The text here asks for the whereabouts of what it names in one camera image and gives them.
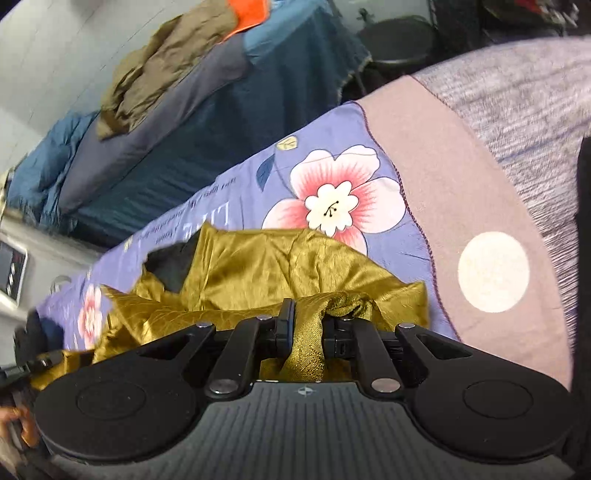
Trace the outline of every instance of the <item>gold satin fabric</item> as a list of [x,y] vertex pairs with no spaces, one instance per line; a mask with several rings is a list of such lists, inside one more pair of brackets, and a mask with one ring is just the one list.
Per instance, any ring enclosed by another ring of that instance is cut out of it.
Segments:
[[[428,327],[423,282],[405,284],[366,256],[307,229],[228,232],[205,223],[180,293],[165,291],[145,269],[129,294],[103,290],[113,309],[93,362],[200,321],[227,330],[260,313],[276,315],[284,298],[296,300],[293,350],[283,363],[265,361],[262,378],[346,378],[345,362],[324,360],[325,314],[352,313],[379,330],[394,330],[401,322]],[[49,371],[35,386],[43,388],[57,376]]]

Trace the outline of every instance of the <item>ribbed black surface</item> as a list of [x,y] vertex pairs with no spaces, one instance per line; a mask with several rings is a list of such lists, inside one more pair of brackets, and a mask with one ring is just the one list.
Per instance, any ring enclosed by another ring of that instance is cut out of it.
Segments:
[[[312,391],[302,395],[304,387]],[[105,480],[561,480],[571,474],[555,457],[513,466],[457,458],[423,438],[402,405],[370,400],[353,383],[258,382],[241,400],[211,405],[160,456],[132,465],[56,463],[80,479]]]

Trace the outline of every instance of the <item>white wall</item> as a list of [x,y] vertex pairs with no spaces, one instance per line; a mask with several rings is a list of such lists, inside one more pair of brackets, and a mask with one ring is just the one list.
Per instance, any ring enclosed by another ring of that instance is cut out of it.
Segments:
[[199,0],[21,0],[0,21],[0,171],[69,110],[92,111],[114,67]]

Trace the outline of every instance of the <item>metal screw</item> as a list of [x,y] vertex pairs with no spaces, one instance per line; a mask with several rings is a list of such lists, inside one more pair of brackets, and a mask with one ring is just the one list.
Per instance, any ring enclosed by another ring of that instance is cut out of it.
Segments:
[[393,393],[396,392],[402,385],[398,380],[393,378],[376,378],[371,382],[371,388],[376,392],[380,393]]
[[209,384],[209,390],[217,394],[232,393],[238,390],[238,382],[230,378],[214,380]]

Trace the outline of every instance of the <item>gray knit fabric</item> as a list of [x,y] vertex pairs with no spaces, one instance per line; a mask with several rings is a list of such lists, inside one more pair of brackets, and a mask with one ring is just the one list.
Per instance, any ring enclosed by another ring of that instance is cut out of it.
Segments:
[[591,134],[591,37],[486,48],[414,77],[474,130],[521,196],[554,265],[573,347],[576,165]]

